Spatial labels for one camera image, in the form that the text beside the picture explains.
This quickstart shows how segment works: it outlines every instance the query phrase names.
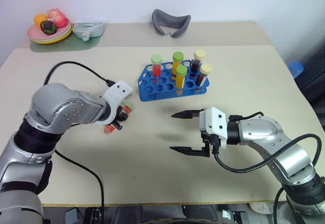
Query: yellow cap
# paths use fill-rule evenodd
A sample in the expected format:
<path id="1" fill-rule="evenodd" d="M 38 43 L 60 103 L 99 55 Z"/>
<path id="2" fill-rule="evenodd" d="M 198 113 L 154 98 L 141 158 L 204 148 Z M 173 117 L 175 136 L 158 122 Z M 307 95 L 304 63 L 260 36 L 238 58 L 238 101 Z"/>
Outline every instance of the yellow cap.
<path id="1" fill-rule="evenodd" d="M 211 73 L 211 71 L 212 71 L 212 66 L 210 64 L 205 63 L 200 66 L 200 73 L 208 75 Z"/>
<path id="2" fill-rule="evenodd" d="M 194 52 L 194 59 L 199 59 L 202 60 L 205 56 L 205 51 L 204 50 L 196 50 Z"/>

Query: yellow liquid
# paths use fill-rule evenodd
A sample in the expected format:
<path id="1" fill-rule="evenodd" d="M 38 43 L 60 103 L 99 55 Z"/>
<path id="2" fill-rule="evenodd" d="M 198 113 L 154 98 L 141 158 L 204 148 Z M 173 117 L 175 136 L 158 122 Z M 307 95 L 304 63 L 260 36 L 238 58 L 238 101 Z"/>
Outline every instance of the yellow liquid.
<path id="1" fill-rule="evenodd" d="M 176 75 L 176 68 L 181 65 L 181 61 L 174 61 L 173 62 L 173 68 L 172 68 L 172 74 Z"/>
<path id="2" fill-rule="evenodd" d="M 177 94 L 183 93 L 183 90 L 178 90 L 178 89 L 182 89 L 184 87 L 184 82 L 185 82 L 185 76 L 176 75 L 176 93 Z"/>

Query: pink plate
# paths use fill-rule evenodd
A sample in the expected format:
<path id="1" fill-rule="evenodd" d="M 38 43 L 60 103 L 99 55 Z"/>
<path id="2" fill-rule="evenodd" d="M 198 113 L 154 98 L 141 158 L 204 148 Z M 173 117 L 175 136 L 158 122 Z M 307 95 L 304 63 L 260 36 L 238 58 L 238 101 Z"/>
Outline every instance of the pink plate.
<path id="1" fill-rule="evenodd" d="M 58 28 L 56 30 L 56 33 L 55 34 L 47 35 L 47 34 L 43 33 L 43 31 L 41 31 L 34 24 L 33 26 L 31 26 L 28 29 L 28 31 L 27 31 L 27 37 L 29 39 L 33 39 L 35 41 L 44 41 L 44 40 L 48 40 L 48 39 L 54 39 L 54 38 L 62 35 L 64 32 L 68 31 L 70 28 L 71 28 L 71 22 L 68 19 L 68 22 L 67 22 L 66 26 Z"/>

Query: test tube rack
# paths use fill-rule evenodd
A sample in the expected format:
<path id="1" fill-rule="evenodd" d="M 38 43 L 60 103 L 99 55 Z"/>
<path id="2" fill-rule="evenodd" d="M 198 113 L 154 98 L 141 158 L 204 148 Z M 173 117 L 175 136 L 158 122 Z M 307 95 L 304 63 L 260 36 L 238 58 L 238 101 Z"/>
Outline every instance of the test tube rack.
<path id="1" fill-rule="evenodd" d="M 195 81 L 199 74 L 190 71 L 192 60 L 182 61 L 182 65 L 187 67 L 184 88 L 182 94 L 176 93 L 175 75 L 172 74 L 172 62 L 161 64 L 161 75 L 154 77 L 152 74 L 152 65 L 146 65 L 138 79 L 139 95 L 141 101 L 155 101 L 169 98 L 177 98 L 189 95 L 204 94 L 210 85 L 208 78 L 203 86 L 196 86 Z"/>

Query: orange object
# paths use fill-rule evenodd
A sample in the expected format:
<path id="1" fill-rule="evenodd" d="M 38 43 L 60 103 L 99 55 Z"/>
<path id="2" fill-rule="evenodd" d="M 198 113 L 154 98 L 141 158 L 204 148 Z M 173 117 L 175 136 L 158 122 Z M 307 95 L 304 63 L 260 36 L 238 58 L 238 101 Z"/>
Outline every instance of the orange object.
<path id="1" fill-rule="evenodd" d="M 37 28 L 41 29 L 41 22 L 47 21 L 47 16 L 45 14 L 37 14 L 34 17 L 34 23 Z"/>
<path id="2" fill-rule="evenodd" d="M 124 105 L 123 110 L 124 110 L 124 112 L 126 114 L 130 114 L 132 112 L 132 109 L 127 105 Z M 104 134 L 110 134 L 114 130 L 115 130 L 115 127 L 112 126 L 112 125 L 105 125 L 104 126 Z"/>

